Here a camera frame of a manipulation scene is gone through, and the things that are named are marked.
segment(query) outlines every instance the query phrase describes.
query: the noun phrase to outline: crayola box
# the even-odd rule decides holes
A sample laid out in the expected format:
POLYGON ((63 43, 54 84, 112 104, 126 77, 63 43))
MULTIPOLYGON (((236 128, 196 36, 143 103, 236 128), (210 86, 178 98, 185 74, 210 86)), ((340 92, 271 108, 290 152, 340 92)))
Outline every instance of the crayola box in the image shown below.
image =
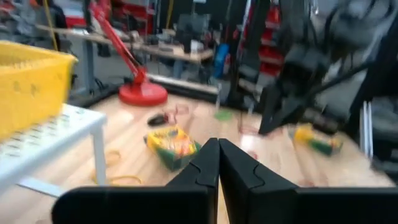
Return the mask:
POLYGON ((157 129, 149 133, 144 140, 172 171, 186 166, 201 148, 199 143, 178 126, 157 129))

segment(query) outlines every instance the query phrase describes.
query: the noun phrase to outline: red robot arm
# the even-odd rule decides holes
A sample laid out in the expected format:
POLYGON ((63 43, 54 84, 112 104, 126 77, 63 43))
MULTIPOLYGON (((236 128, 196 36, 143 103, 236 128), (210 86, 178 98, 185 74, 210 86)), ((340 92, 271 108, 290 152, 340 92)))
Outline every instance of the red robot arm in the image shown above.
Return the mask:
POLYGON ((103 32, 111 40, 118 54, 123 58, 124 62, 130 68, 134 75, 134 84, 141 84, 146 80, 145 68, 132 56, 130 51, 124 45, 123 41, 113 31, 111 24, 108 22, 109 13, 111 11, 110 0, 97 0, 91 4, 91 13, 100 24, 103 32))

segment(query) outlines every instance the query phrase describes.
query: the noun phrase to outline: yellow basket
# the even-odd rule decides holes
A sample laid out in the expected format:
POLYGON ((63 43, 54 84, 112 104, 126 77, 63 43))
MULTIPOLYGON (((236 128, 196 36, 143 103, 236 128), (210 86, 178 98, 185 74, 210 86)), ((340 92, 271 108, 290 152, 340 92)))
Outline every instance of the yellow basket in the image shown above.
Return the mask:
POLYGON ((0 41, 0 140, 59 114, 77 59, 0 41))

